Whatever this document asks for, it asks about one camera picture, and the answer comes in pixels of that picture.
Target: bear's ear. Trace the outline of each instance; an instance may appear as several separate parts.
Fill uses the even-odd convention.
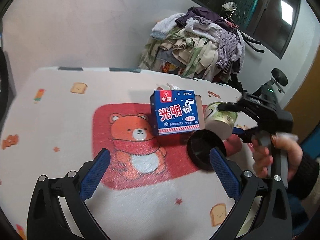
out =
[[[137,114],[137,116],[143,118],[144,120],[148,121],[148,117],[145,114]]]
[[[112,114],[112,115],[110,115],[110,123],[114,123],[116,120],[118,120],[121,117],[122,117],[122,115],[120,115],[120,114]]]

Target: bear's face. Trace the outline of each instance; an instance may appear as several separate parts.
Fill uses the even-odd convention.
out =
[[[146,141],[154,138],[151,126],[145,114],[121,116],[112,114],[110,116],[111,134],[114,139],[132,142]]]

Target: metal screw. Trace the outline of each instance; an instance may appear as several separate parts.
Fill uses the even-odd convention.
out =
[[[251,171],[244,171],[244,176],[246,176],[247,178],[250,178],[252,176],[252,172]]]
[[[45,175],[41,175],[41,176],[39,177],[39,181],[44,181],[44,180],[45,180],[45,178],[46,178],[46,176],[45,176]]]
[[[69,171],[69,173],[68,173],[69,178],[73,178],[75,175],[76,175],[75,171]]]
[[[280,177],[279,175],[275,175],[275,176],[274,176],[274,179],[275,179],[276,181],[281,181],[281,177]]]

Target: white wall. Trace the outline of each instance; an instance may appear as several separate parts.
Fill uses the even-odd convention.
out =
[[[155,23],[191,0],[14,0],[3,17],[16,90],[43,66],[136,68]]]
[[[275,86],[275,91],[281,107],[285,107],[292,96],[302,84],[313,60],[316,56],[320,42],[320,23],[311,10],[306,0],[301,0],[300,12],[292,38],[280,60],[264,46],[265,53],[257,53],[246,45],[244,68],[238,78],[244,89],[249,93],[255,92],[260,85],[269,81],[271,70],[278,68],[288,78],[288,85],[284,87],[285,94],[280,94]]]

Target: window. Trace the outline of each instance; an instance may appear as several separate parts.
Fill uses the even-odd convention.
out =
[[[282,58],[299,14],[300,0],[193,0],[223,16],[221,5],[234,1],[239,29]]]

